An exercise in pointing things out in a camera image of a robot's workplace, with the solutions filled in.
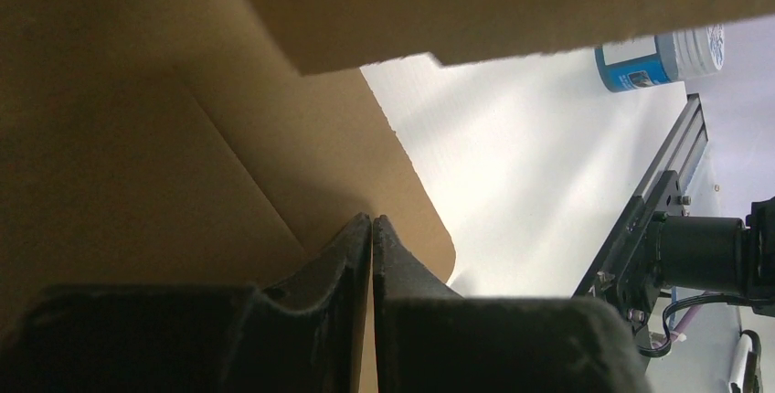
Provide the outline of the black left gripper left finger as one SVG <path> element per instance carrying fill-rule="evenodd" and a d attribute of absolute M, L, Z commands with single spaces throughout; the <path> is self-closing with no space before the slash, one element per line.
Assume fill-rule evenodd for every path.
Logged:
<path fill-rule="evenodd" d="M 355 392 L 371 220 L 267 288 L 67 285 L 1 347 L 4 392 Z"/>

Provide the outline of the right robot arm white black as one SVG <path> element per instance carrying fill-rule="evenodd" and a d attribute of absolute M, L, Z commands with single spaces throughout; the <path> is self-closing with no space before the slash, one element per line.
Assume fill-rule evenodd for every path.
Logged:
<path fill-rule="evenodd" d="M 649 226 L 646 250 L 664 286 L 736 297 L 774 315 L 774 200 L 753 202 L 744 219 L 666 216 Z"/>

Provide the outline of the brown cardboard box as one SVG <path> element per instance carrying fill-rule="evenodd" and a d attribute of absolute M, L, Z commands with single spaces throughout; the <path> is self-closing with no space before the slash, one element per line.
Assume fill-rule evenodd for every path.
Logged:
<path fill-rule="evenodd" d="M 502 61 L 774 0 L 1 0 L 1 347 L 53 287 L 267 288 L 371 220 L 452 240 L 363 65 Z"/>

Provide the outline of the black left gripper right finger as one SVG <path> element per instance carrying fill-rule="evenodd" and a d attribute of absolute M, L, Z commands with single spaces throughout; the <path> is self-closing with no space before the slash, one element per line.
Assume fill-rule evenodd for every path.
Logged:
<path fill-rule="evenodd" d="M 466 298 L 430 272 L 386 217 L 373 224 L 382 392 L 647 392 L 631 331 L 608 304 Z"/>

